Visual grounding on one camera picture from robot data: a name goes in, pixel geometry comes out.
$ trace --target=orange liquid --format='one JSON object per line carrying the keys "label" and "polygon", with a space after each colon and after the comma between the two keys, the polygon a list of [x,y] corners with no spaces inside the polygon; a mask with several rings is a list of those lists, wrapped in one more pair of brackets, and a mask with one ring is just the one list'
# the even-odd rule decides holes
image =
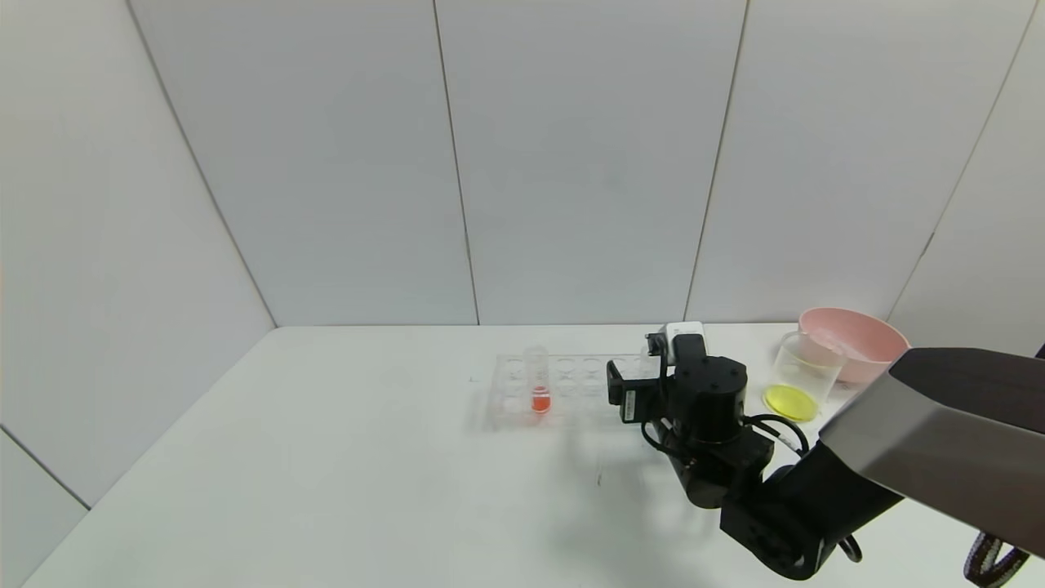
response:
{"label": "orange liquid", "polygon": [[533,390],[533,400],[530,403],[530,408],[534,413],[544,414],[552,408],[552,395],[548,393],[548,389],[544,386],[537,386]]}

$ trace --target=test tube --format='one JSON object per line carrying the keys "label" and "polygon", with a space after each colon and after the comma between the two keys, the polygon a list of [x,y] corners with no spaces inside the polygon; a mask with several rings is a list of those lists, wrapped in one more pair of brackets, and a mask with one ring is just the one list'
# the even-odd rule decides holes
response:
{"label": "test tube", "polygon": [[532,400],[530,403],[534,413],[544,414],[552,408],[552,392],[548,376],[548,350],[530,348],[522,353],[526,363],[526,382],[530,387]]}

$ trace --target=pink bowl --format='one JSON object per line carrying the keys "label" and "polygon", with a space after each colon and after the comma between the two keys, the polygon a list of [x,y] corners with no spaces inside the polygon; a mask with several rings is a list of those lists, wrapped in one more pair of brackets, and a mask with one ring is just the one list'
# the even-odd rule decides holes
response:
{"label": "pink bowl", "polygon": [[798,329],[849,358],[838,375],[843,382],[874,382],[910,349],[907,338],[885,322],[846,309],[810,309],[798,317]]}

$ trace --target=panel seam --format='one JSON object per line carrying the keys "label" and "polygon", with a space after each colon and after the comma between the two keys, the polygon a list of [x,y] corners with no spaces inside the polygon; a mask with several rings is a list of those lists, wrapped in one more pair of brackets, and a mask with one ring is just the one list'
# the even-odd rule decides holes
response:
{"label": "panel seam", "polygon": [[222,220],[225,233],[229,235],[229,241],[232,243],[232,248],[236,251],[236,255],[239,256],[239,262],[242,263],[243,268],[247,269],[247,277],[249,277],[251,279],[251,283],[254,284],[254,291],[257,293],[258,301],[261,301],[261,306],[264,308],[264,312],[269,315],[269,322],[272,323],[274,328],[278,328],[280,326],[276,323],[276,317],[272,314],[272,309],[269,308],[269,302],[264,300],[264,297],[261,293],[261,287],[258,286],[258,280],[254,278],[254,272],[251,271],[250,264],[247,263],[247,258],[243,257],[243,252],[239,248],[239,242],[237,242],[236,237],[232,235],[232,229],[229,228],[229,221],[222,212],[222,207],[217,205],[217,198],[214,197],[214,190],[211,189],[210,182],[207,180],[207,174],[203,172],[203,166],[200,165],[200,158],[196,157],[195,150],[192,148],[192,143],[189,142],[189,136],[185,133],[185,125],[182,124],[182,119],[179,118],[178,111],[175,110],[175,102],[170,99],[170,92],[167,91],[167,86],[163,83],[163,76],[160,75],[160,68],[156,65],[156,57],[153,55],[153,49],[148,46],[148,41],[145,39],[145,31],[141,28],[141,22],[138,20],[138,14],[134,11],[134,6],[131,4],[131,0],[126,0],[126,6],[127,11],[131,13],[131,20],[134,21],[134,26],[138,30],[138,39],[141,41],[141,45],[145,49],[145,55],[148,57],[148,64],[153,67],[153,74],[156,75],[156,81],[160,85],[160,91],[163,93],[163,99],[167,102],[167,109],[170,110],[170,115],[175,117],[175,124],[178,125],[178,132],[181,133],[182,140],[185,141],[185,148],[189,150],[189,156],[192,158],[192,164],[195,165],[196,172],[200,173],[200,179],[203,180],[204,188],[207,190],[207,195],[210,196],[210,203],[214,207],[214,212],[217,213],[217,217]]}
{"label": "panel seam", "polygon": [[457,172],[458,197],[461,202],[461,225],[464,229],[464,253],[468,259],[468,277],[471,278],[471,301],[475,307],[475,325],[479,321],[479,293],[475,290],[475,267],[471,260],[471,239],[468,237],[468,215],[464,206],[464,185],[461,183],[461,162],[457,152],[457,135],[454,132],[454,109],[450,107],[450,84],[446,79],[446,60],[443,56],[443,36],[439,29],[439,8],[436,0],[432,0],[432,17],[436,22],[436,45],[439,47],[439,67],[443,74],[443,92],[446,95],[446,119],[450,126],[450,147],[454,150],[454,170]]}
{"label": "panel seam", "polygon": [[737,70],[740,66],[740,51],[744,46],[744,34],[747,31],[747,13],[751,7],[750,0],[744,2],[744,17],[740,21],[740,38],[737,40],[737,54],[733,60],[733,75],[729,77],[729,92],[725,98],[725,110],[722,112],[722,127],[719,131],[718,148],[715,150],[715,163],[712,165],[712,181],[707,185],[707,201],[704,203],[704,216],[700,221],[700,236],[697,238],[697,252],[693,257],[693,273],[690,274],[690,288],[686,292],[686,306],[682,307],[682,321],[690,312],[690,301],[693,299],[693,284],[697,279],[697,262],[700,260],[700,246],[704,242],[707,231],[707,216],[711,214],[712,197],[715,194],[715,179],[718,177],[719,158],[722,156],[722,143],[725,141],[725,126],[729,120],[729,109],[733,105],[733,91],[737,85]]}
{"label": "panel seam", "polygon": [[29,451],[29,448],[25,447],[25,444],[22,443],[14,433],[11,433],[10,429],[8,429],[6,425],[0,424],[0,432],[3,432],[3,434],[7,436],[7,439],[9,439],[11,443],[14,443],[19,449],[21,449],[23,453],[28,455],[29,460],[32,460],[32,463],[36,464],[37,467],[43,470],[45,474],[47,474],[52,480],[54,480],[54,484],[59,485],[62,488],[62,490],[66,491],[66,493],[69,494],[69,496],[72,496],[73,500],[79,502],[79,505],[83,507],[84,510],[88,512],[91,511],[91,505],[88,504],[83,498],[80,498],[79,495],[76,494],[71,488],[69,488],[69,485],[62,481],[62,478],[60,478],[50,468],[48,468],[43,462],[41,462],[40,458],[37,457],[37,454]]}
{"label": "panel seam", "polygon": [[936,236],[936,231],[939,230],[939,224],[944,221],[944,216],[947,215],[947,209],[950,208],[951,201],[954,199],[954,194],[957,193],[958,186],[961,185],[961,180],[966,177],[966,170],[969,169],[969,163],[973,160],[973,156],[976,155],[976,149],[979,147],[980,140],[983,138],[986,125],[991,122],[991,117],[994,115],[994,109],[998,105],[1001,93],[1005,90],[1005,84],[1008,83],[1008,74],[1013,72],[1013,66],[1016,65],[1016,58],[1020,55],[1020,50],[1023,48],[1023,42],[1027,38],[1027,31],[1030,30],[1030,24],[1035,21],[1035,14],[1038,11],[1039,5],[1041,5],[1041,0],[1035,0],[1035,5],[1030,8],[1030,16],[1027,17],[1027,24],[1023,26],[1023,34],[1020,36],[1020,41],[1016,44],[1016,50],[1013,51],[1013,58],[1008,62],[1008,67],[1005,69],[1005,75],[1001,78],[1001,85],[998,86],[998,92],[994,95],[994,101],[991,102],[991,109],[988,110],[986,117],[983,119],[983,124],[980,126],[979,134],[976,135],[976,141],[973,142],[973,148],[969,150],[969,157],[966,158],[966,163],[961,166],[961,171],[958,172],[958,179],[954,182],[954,187],[951,188],[951,193],[947,196],[947,202],[944,203],[944,207],[939,211],[939,216],[936,217],[936,224],[932,226],[932,232],[929,234],[929,239],[922,249],[922,254],[919,255],[918,260],[914,261],[914,266],[911,267],[911,273],[907,274],[907,279],[904,280],[904,285],[900,288],[897,300],[892,302],[889,314],[885,317],[885,321],[887,322],[892,321],[892,313],[897,312],[897,307],[900,306],[900,300],[904,298],[904,292],[907,291],[907,286],[910,285],[911,278],[914,277],[919,265],[922,264],[922,259],[925,258],[925,254],[929,251],[929,244],[932,243],[933,237]]}

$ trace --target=clear plastic tray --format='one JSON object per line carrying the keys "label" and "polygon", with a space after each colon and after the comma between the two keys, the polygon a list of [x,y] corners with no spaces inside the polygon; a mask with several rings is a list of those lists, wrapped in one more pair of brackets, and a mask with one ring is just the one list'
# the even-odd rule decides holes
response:
{"label": "clear plastic tray", "polygon": [[547,427],[612,425],[620,407],[609,404],[606,362],[613,360],[626,379],[655,378],[657,358],[640,355],[548,356],[552,407],[538,415],[531,407],[522,356],[497,356],[490,417],[497,426]]}

